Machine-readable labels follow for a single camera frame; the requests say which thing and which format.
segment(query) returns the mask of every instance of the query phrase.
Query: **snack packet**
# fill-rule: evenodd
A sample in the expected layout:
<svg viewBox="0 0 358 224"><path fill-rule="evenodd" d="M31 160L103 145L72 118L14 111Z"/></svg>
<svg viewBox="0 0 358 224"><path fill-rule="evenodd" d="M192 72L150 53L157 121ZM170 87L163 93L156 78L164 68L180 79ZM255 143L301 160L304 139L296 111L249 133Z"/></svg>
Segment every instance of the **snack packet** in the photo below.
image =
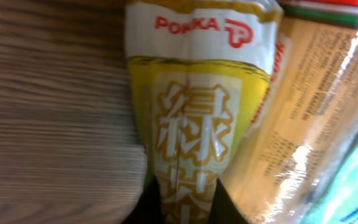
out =
<svg viewBox="0 0 358 224"><path fill-rule="evenodd" d="M282 21L292 44L283 81L261 128L221 178L249 223L296 223L346 154L358 131L358 20L347 25L355 24Z"/></svg>
<svg viewBox="0 0 358 224"><path fill-rule="evenodd" d="M126 50L139 134L168 223L206 223L272 78L275 1L129 1Z"/></svg>

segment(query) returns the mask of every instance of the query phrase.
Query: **pokka logo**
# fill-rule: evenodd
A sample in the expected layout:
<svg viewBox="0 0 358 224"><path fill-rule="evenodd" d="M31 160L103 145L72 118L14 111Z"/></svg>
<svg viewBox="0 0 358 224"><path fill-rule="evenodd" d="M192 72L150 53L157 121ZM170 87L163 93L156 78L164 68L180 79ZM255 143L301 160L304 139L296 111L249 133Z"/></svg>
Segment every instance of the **pokka logo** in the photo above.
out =
<svg viewBox="0 0 358 224"><path fill-rule="evenodd" d="M220 31L216 18L193 18L190 22L179 23L169 21L167 18L157 16L155 19L156 29L168 29L171 34L186 34L192 30L215 30ZM232 19L224 20L224 30L229 33L228 43L233 48L241 48L243 44L248 44L252 41L254 33L247 24L235 21Z"/></svg>

